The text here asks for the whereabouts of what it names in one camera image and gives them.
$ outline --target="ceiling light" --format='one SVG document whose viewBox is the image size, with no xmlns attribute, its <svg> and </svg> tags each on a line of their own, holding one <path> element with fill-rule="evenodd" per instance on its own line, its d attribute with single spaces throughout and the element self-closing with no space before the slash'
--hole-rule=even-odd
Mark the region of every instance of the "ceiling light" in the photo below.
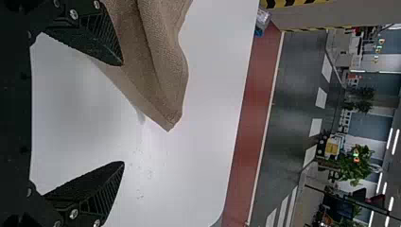
<svg viewBox="0 0 401 227">
<path fill-rule="evenodd" d="M 395 149 L 397 148 L 398 136 L 399 135 L 400 135 L 400 130 L 397 130 L 397 132 L 395 133 L 394 145 L 392 146 L 392 155 L 395 154 Z"/>
<path fill-rule="evenodd" d="M 392 128 L 390 129 L 389 139 L 387 140 L 386 149 L 390 148 L 390 142 L 392 141 Z"/>
<path fill-rule="evenodd" d="M 374 214 L 375 214 L 375 212 L 372 211 L 371 218 L 369 219 L 369 226 L 368 227 L 372 227 L 372 222 L 374 221 Z"/>
<path fill-rule="evenodd" d="M 392 210 L 392 206 L 393 206 L 393 205 L 394 205 L 394 197 L 392 197 L 392 198 L 390 199 L 389 211 Z"/>
<path fill-rule="evenodd" d="M 390 217 L 386 217 L 386 222 L 384 222 L 384 226 L 388 227 L 390 222 Z"/>
<path fill-rule="evenodd" d="M 378 177 L 378 183 L 377 183 L 377 189 L 376 189 L 376 194 L 380 190 L 380 184 L 381 184 L 381 178 L 383 177 L 383 173 L 381 172 L 379 177 Z"/>
<path fill-rule="evenodd" d="M 378 73 L 382 74 L 401 74 L 401 72 L 396 72 L 396 71 L 378 71 Z"/>
<path fill-rule="evenodd" d="M 351 69 L 350 72 L 351 73 L 366 73 L 365 70 L 358 70 L 358 69 Z"/>
<path fill-rule="evenodd" d="M 386 191 L 387 191 L 387 183 L 384 183 L 383 185 L 383 195 L 386 195 Z"/>
</svg>

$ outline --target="green plant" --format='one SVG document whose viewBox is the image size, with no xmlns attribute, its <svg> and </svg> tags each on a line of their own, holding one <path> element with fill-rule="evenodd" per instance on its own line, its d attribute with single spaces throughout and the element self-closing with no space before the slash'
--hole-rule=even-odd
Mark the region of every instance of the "green plant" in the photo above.
<svg viewBox="0 0 401 227">
<path fill-rule="evenodd" d="M 373 87 L 358 87 L 349 89 L 351 95 L 357 96 L 363 100 L 372 100 L 375 97 L 375 88 Z"/>
<path fill-rule="evenodd" d="M 353 111 L 355 108 L 355 103 L 354 102 L 344 102 L 344 104 L 342 105 L 342 108 L 347 111 Z"/>
<path fill-rule="evenodd" d="M 372 102 L 369 102 L 369 101 L 359 101 L 359 102 L 355 103 L 355 108 L 360 113 L 365 113 L 366 114 L 373 107 L 374 107 L 374 105 L 372 104 Z"/>
<path fill-rule="evenodd" d="M 343 218 L 340 223 L 334 223 L 333 227 L 366 227 L 366 225 Z"/>
<path fill-rule="evenodd" d="M 338 171 L 339 181 L 350 181 L 353 187 L 359 185 L 359 181 L 367 178 L 374 172 L 370 166 L 370 160 L 374 151 L 369 150 L 367 146 L 355 145 L 352 152 L 358 152 L 358 162 L 352 154 L 341 153 L 337 160 L 316 159 L 319 163 L 319 168 L 327 170 L 331 169 Z"/>
<path fill-rule="evenodd" d="M 362 212 L 362 207 L 360 207 L 358 205 L 354 205 L 354 211 L 352 213 L 352 218 L 355 218 L 356 216 L 360 215 L 361 212 Z"/>
<path fill-rule="evenodd" d="M 342 108 L 348 111 L 353 111 L 356 110 L 360 113 L 367 113 L 369 112 L 372 108 L 374 107 L 374 105 L 372 104 L 372 102 L 370 101 L 359 101 L 359 102 L 344 102 Z"/>
<path fill-rule="evenodd" d="M 340 167 L 340 181 L 349 181 L 350 185 L 358 186 L 359 181 L 367 178 L 372 172 L 369 165 L 374 151 L 369 150 L 367 146 L 355 145 L 352 152 L 358 151 L 359 162 L 355 162 L 354 156 L 342 154 L 337 162 Z"/>
</svg>

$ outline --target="white object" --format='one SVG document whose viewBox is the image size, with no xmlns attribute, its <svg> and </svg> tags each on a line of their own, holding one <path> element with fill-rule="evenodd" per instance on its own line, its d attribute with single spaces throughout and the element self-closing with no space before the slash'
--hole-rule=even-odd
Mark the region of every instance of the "white object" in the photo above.
<svg viewBox="0 0 401 227">
<path fill-rule="evenodd" d="M 137 112 L 86 55 L 39 36 L 31 47 L 30 172 L 38 190 L 123 160 L 105 227 L 213 224 L 226 199 L 257 7 L 257 0 L 193 2 L 180 34 L 190 74 L 184 114 L 169 133 Z"/>
<path fill-rule="evenodd" d="M 324 55 L 322 74 L 328 83 L 330 83 L 332 73 L 333 73 L 333 66 L 331 66 L 331 63 L 327 58 L 327 55 Z"/>
<path fill-rule="evenodd" d="M 312 148 L 309 148 L 306 150 L 305 158 L 304 158 L 304 167 L 307 166 L 309 163 L 311 163 L 313 161 L 313 159 L 315 158 L 317 147 L 318 146 L 315 145 Z"/>
<path fill-rule="evenodd" d="M 380 190 L 380 184 L 381 184 L 381 179 L 383 178 L 383 173 L 381 172 L 379 177 L 378 177 L 378 183 L 377 183 L 377 189 L 376 189 L 376 194 Z"/>
<path fill-rule="evenodd" d="M 315 105 L 317 107 L 320 107 L 320 108 L 324 109 L 326 100 L 327 100 L 327 93 L 322 88 L 319 88 L 318 89 L 318 95 L 316 96 Z"/>
<path fill-rule="evenodd" d="M 387 140 L 387 146 L 386 149 L 390 148 L 390 142 L 392 141 L 392 128 L 390 129 L 390 133 L 389 133 L 389 139 Z"/>
<path fill-rule="evenodd" d="M 384 183 L 383 192 L 381 194 L 386 195 L 386 191 L 387 191 L 387 182 Z"/>
<path fill-rule="evenodd" d="M 277 227 L 284 226 L 284 218 L 286 217 L 287 213 L 287 204 L 288 204 L 288 196 L 281 202 L 280 215 L 278 217 Z"/>
<path fill-rule="evenodd" d="M 313 118 L 312 123 L 310 124 L 309 136 L 314 136 L 321 133 L 321 128 L 322 128 L 322 119 Z"/>
<path fill-rule="evenodd" d="M 397 130 L 397 132 L 395 133 L 394 144 L 392 145 L 392 155 L 395 154 L 395 150 L 397 149 L 399 135 L 400 135 L 400 130 Z"/>
</svg>

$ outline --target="gray floor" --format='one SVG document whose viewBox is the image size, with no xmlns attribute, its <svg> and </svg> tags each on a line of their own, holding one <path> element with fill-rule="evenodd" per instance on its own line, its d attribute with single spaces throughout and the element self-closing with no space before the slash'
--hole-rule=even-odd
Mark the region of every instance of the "gray floor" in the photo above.
<svg viewBox="0 0 401 227">
<path fill-rule="evenodd" d="M 309 137 L 313 118 L 323 120 L 322 130 L 335 129 L 343 91 L 337 76 L 331 83 L 322 75 L 326 32 L 287 33 L 279 65 L 267 140 L 253 204 L 251 226 L 266 226 L 276 208 L 279 223 L 282 201 L 291 197 L 303 169 L 305 151 L 316 143 Z M 315 106 L 321 87 L 327 94 L 325 109 Z"/>
</svg>

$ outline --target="potted plant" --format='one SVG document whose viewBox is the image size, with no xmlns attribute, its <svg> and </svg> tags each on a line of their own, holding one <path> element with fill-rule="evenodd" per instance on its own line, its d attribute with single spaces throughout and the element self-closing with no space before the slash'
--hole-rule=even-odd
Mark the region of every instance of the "potted plant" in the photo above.
<svg viewBox="0 0 401 227">
<path fill-rule="evenodd" d="M 337 171 L 339 181 L 350 181 L 350 185 L 357 186 L 359 181 L 367 178 L 374 172 L 370 160 L 374 151 L 367 146 L 355 145 L 348 154 L 339 155 L 337 160 L 316 159 L 319 168 Z"/>
</svg>

